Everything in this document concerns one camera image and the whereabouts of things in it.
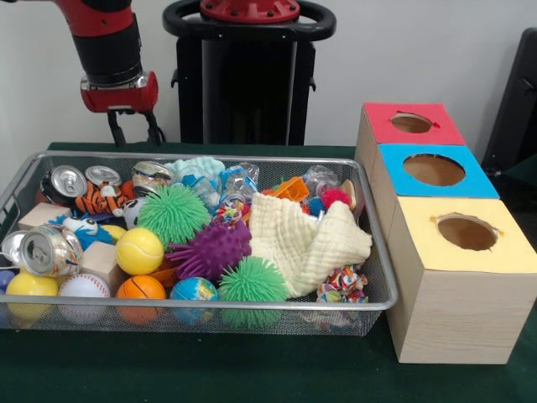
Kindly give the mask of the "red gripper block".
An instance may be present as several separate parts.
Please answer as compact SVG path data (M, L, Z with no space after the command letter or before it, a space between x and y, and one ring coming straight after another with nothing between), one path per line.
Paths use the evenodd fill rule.
M81 97L86 108L93 113L107 113L107 121L114 144L126 145L122 128L117 123L115 111L134 111L144 113L148 123L148 140L153 144L166 142L163 130L154 115L154 106L158 101L159 84L153 71L143 71L133 81L119 86L97 86L86 77L80 84Z

